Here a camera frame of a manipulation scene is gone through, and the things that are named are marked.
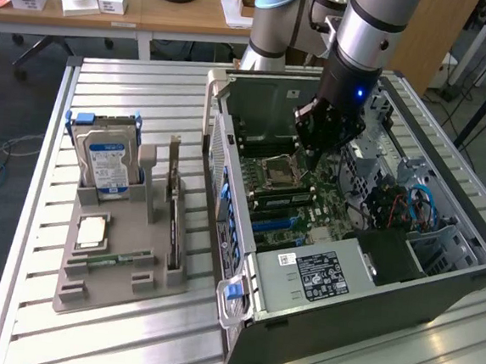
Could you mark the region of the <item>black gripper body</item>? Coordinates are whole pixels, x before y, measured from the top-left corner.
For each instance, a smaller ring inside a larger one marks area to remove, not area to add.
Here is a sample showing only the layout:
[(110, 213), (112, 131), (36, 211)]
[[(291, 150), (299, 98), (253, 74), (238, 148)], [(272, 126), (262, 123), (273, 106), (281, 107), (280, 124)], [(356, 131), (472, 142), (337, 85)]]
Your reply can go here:
[(365, 102), (376, 86), (380, 73), (381, 70), (364, 71), (356, 68), (336, 55), (328, 58), (316, 94), (316, 98), (329, 103), (324, 127), (326, 146), (330, 133), (329, 120), (341, 116), (362, 119)]

